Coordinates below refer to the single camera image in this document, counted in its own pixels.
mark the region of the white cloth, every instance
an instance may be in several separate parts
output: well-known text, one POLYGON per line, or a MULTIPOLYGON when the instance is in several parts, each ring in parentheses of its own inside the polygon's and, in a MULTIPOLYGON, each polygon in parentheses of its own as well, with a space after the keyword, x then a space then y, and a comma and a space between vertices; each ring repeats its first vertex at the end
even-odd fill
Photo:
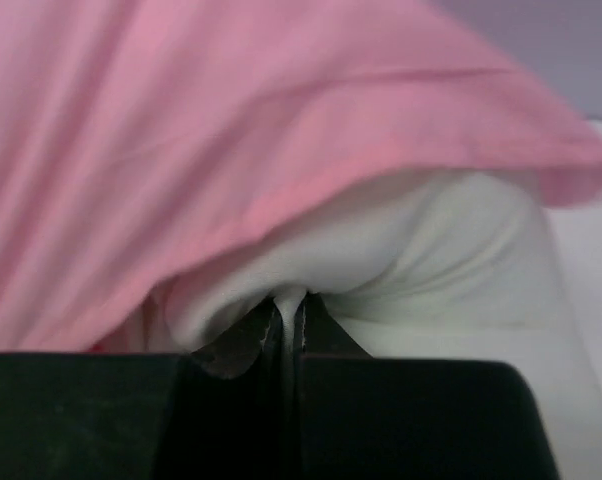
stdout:
POLYGON ((602 395, 526 176, 378 179, 230 263, 237 258, 242 266, 210 281, 170 332, 150 338, 151 350, 199 348, 268 294, 289 323, 304 289, 322 292, 372 355, 514 365, 535 393, 563 478, 602 480, 602 395))

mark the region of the black object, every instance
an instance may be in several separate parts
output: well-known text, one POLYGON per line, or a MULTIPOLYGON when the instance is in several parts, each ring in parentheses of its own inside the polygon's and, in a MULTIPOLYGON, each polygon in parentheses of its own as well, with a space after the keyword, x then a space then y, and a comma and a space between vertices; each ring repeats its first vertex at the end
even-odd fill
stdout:
POLYGON ((192 355, 0 355, 0 480, 559 478, 514 369, 372 359, 318 296, 285 418, 281 328, 268 300, 192 355))

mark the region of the pink shirt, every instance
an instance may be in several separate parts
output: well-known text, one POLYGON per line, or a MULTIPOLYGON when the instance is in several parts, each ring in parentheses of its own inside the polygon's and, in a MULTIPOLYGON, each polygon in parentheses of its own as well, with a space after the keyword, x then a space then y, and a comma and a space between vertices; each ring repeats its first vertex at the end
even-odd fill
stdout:
POLYGON ((88 348, 157 283, 439 167, 567 205, 602 141, 414 0, 0 0, 0 349, 88 348))

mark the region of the gray wall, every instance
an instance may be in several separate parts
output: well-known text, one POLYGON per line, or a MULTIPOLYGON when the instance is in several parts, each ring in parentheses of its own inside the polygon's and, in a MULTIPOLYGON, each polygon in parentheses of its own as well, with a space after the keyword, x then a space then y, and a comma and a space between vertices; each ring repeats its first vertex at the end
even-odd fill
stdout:
POLYGON ((602 119, 602 0, 431 1, 602 119))

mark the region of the pink cloth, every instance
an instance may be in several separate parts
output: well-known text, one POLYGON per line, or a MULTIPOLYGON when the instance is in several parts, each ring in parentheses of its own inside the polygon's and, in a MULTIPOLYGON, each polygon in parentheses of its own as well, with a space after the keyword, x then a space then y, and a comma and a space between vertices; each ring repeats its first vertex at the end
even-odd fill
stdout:
POLYGON ((163 280, 421 167, 535 168, 568 204, 602 141, 413 0, 0 0, 0 350, 89 348, 163 280))

